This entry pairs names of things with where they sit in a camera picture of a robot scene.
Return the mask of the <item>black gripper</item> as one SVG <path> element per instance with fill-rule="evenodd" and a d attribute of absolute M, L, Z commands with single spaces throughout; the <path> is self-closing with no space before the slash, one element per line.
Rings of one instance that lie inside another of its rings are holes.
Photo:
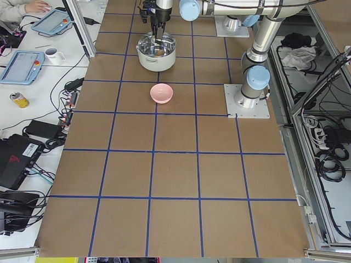
<path fill-rule="evenodd" d="M 171 19 L 172 7 L 172 0 L 140 1 L 138 5 L 142 22 L 145 24 L 150 19 L 152 23 L 152 33 L 157 44 L 162 42 L 166 22 Z"/>

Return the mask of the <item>person's beige sleeve forearm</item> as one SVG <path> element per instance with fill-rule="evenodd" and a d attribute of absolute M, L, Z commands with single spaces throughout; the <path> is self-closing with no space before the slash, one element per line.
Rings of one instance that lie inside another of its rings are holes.
<path fill-rule="evenodd" d="M 1 21 L 4 23 L 19 24 L 26 15 L 25 5 L 31 1 L 1 0 Z"/>

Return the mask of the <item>person's hand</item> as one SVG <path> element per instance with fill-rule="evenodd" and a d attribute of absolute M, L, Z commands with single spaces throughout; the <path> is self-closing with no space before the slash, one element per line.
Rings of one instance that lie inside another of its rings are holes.
<path fill-rule="evenodd" d="M 25 4 L 26 13 L 45 13 L 51 10 L 51 6 L 41 0 L 35 0 L 30 3 Z"/>

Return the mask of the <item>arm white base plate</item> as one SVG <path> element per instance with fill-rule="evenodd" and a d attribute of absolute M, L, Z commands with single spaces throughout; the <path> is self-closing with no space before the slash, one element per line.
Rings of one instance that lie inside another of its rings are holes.
<path fill-rule="evenodd" d="M 241 92 L 241 84 L 224 84 L 224 94 L 229 118 L 269 119 L 264 90 L 259 97 L 249 99 Z"/>
<path fill-rule="evenodd" d="M 248 28 L 237 18 L 215 16 L 217 37 L 249 38 Z"/>

